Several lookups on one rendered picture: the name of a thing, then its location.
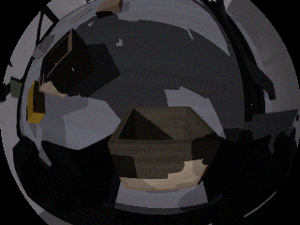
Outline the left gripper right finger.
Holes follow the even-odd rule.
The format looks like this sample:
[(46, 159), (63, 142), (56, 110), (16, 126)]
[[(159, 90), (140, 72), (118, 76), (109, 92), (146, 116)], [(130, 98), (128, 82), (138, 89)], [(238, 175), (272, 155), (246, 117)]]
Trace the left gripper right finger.
[(266, 135), (255, 142), (240, 145), (221, 138), (217, 154), (202, 180), (207, 201), (213, 203), (222, 199), (222, 192), (237, 179), (252, 157), (269, 146), (270, 140), (271, 135)]

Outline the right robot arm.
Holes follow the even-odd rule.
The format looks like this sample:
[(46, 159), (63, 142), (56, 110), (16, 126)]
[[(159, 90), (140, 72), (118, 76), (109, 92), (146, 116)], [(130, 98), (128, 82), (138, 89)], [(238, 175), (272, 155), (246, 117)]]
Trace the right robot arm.
[(7, 94), (11, 93), (11, 91), (10, 91), (10, 82), (7, 84), (7, 86), (5, 86), (5, 84), (3, 83), (3, 89), (1, 89), (1, 90), (5, 90), (5, 94), (1, 95), (1, 97), (0, 97), (0, 102), (3, 102), (5, 100), (7, 100)]

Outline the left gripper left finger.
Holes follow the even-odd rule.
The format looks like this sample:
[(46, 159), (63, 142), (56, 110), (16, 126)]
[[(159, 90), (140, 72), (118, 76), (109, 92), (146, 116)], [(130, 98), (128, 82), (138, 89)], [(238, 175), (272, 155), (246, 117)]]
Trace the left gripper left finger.
[(121, 181), (108, 146), (112, 135), (79, 151), (46, 140), (42, 140), (41, 146), (52, 164), (79, 176), (82, 182), (105, 203), (104, 206), (113, 209)]

